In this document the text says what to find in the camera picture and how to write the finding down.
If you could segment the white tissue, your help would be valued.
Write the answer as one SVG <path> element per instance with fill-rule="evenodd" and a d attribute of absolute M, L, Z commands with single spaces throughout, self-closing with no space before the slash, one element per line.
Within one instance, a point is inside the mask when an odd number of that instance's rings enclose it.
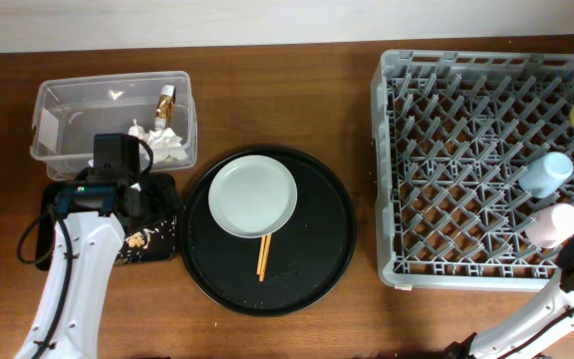
<path fill-rule="evenodd" d="M 143 135 L 143 140 L 153 152 L 153 162 L 159 163 L 172 158 L 178 161 L 187 159 L 187 153 L 179 137 L 171 128 L 159 131 L 149 131 Z"/>
<path fill-rule="evenodd" d="M 146 135 L 144 128 L 138 124 L 136 119 L 133 119 L 133 125 L 129 128 L 129 135 L 138 139 L 142 139 Z"/>

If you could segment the food scraps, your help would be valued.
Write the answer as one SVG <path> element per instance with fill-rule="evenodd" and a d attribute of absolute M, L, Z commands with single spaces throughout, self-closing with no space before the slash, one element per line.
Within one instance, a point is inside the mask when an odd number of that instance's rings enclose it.
<path fill-rule="evenodd" d="M 173 220 L 164 220 L 127 236 L 115 265 L 169 260 L 175 256 L 176 230 Z"/>

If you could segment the grey round plate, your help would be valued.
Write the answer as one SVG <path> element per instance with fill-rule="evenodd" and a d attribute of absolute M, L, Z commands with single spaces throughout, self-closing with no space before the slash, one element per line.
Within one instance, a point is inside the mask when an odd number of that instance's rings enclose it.
<path fill-rule="evenodd" d="M 298 188 L 280 162 L 260 155 L 236 158 L 214 176 L 208 207 L 227 233 L 256 238 L 283 227 L 295 211 Z"/>

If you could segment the wooden chopstick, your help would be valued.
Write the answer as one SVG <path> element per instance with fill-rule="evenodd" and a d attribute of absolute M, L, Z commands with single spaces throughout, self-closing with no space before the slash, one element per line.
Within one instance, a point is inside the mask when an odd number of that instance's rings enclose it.
<path fill-rule="evenodd" d="M 257 260 L 257 267 L 256 267 L 256 274 L 257 275 L 260 275 L 260 273 L 261 273 L 261 268 L 262 268 L 264 253 L 265 253 L 266 239 L 267 239 L 267 235 L 264 235 L 261 237 L 258 260 Z"/>
<path fill-rule="evenodd" d="M 260 267 L 258 271 L 259 281 L 263 282 L 265 278 L 266 266 L 268 261 L 268 255 L 271 245 L 272 234 L 267 234 L 264 236 L 262 241 L 262 252 L 261 252 L 261 259 L 260 259 Z"/>

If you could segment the light blue cup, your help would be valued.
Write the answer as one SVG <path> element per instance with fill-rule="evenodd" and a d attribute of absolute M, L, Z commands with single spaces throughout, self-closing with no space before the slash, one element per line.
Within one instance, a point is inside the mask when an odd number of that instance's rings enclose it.
<path fill-rule="evenodd" d="M 557 191 L 573 172 L 574 164 L 569 157 L 551 152 L 530 163 L 518 184 L 532 196 L 545 198 Z"/>

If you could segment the pink cup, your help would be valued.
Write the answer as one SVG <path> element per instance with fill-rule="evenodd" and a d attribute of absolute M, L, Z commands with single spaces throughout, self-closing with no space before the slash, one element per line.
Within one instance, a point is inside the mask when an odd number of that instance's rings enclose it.
<path fill-rule="evenodd" d="M 574 206 L 558 203 L 533 213 L 534 222 L 525 230 L 526 238 L 542 248 L 554 248 L 574 234 Z"/>

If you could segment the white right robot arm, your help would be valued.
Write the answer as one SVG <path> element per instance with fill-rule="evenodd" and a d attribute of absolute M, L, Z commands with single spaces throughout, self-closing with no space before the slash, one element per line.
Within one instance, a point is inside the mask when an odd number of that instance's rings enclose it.
<path fill-rule="evenodd" d="M 548 283 L 499 326 L 451 343 L 444 358 L 535 358 L 574 331 L 574 235 L 556 257 Z"/>

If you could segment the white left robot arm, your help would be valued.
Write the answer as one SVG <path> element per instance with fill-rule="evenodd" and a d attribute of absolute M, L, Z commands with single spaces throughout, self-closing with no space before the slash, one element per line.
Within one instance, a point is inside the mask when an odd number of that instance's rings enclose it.
<path fill-rule="evenodd" d="M 52 226 L 50 268 L 20 358 L 94 358 L 111 272 L 116 265 L 175 255 L 182 201 L 172 176 L 69 180 L 48 188 L 41 221 Z"/>

